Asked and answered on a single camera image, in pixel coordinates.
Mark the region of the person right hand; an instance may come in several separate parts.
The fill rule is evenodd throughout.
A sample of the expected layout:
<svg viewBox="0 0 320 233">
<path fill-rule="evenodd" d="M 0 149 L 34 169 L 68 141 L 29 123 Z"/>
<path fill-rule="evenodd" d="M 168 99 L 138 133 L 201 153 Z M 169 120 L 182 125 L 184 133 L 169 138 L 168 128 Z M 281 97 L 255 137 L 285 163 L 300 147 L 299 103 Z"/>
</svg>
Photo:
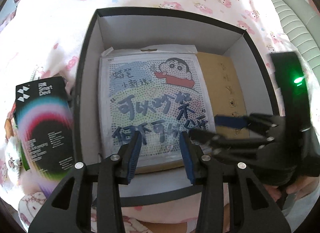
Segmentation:
<svg viewBox="0 0 320 233">
<path fill-rule="evenodd" d="M 292 185 L 286 188 L 285 192 L 288 195 L 295 193 L 295 200 L 299 200 L 312 193 L 318 187 L 318 184 L 319 177 L 299 176 Z M 282 193 L 277 186 L 264 184 L 264 187 L 275 202 L 280 199 Z"/>
</svg>

